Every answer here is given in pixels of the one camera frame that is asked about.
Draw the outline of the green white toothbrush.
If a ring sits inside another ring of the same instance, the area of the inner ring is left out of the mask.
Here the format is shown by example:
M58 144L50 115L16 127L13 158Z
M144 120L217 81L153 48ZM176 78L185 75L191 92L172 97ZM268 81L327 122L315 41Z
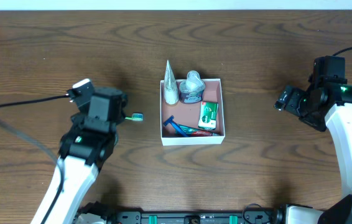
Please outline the green white toothbrush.
M131 121L143 121L144 115L142 113L133 113L130 116L126 116L125 119Z

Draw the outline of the white Pantene tube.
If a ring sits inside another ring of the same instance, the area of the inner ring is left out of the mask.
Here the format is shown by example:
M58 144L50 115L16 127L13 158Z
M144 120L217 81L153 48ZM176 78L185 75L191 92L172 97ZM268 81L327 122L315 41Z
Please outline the white Pantene tube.
M164 100L169 105L175 105L178 102L178 86L169 60L164 75Z

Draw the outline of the blue disposable razor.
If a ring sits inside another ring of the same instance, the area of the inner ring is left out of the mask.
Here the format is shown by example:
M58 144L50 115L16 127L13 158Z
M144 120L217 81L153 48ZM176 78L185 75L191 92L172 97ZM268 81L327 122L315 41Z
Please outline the blue disposable razor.
M176 132L178 132L179 134L181 134L183 137L187 138L188 135L185 133L185 131L174 121L174 116L170 116L168 119L166 119L163 122L164 126L167 126L168 124L170 124L174 130L176 130Z

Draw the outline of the red green toothpaste tube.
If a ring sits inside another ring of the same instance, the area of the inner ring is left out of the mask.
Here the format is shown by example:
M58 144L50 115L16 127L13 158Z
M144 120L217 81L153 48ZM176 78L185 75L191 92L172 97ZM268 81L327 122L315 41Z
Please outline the red green toothpaste tube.
M217 136L218 134L211 131L205 131L202 129L192 128L178 124L175 127L175 131L184 137L205 137L205 136Z

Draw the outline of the green white soap packet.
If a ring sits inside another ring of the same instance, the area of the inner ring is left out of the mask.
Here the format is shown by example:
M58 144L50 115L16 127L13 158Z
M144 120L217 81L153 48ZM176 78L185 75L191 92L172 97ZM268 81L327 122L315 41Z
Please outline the green white soap packet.
M218 103L202 101L198 127L205 130L216 129L218 114Z

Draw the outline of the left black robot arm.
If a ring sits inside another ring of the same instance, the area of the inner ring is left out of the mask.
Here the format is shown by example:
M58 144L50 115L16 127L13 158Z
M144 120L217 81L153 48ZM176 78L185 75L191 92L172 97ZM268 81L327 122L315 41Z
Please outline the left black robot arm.
M80 86L67 91L79 112L60 140L56 170L33 223L71 223L118 141L116 126L125 119L127 96L110 87Z

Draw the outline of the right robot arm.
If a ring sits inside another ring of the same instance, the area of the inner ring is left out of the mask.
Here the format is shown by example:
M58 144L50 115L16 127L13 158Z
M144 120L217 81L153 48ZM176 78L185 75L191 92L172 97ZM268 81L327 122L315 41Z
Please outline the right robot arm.
M352 223L352 86L328 83L303 91L287 85L274 107L331 134L341 176L342 199L328 210L286 206L283 223Z

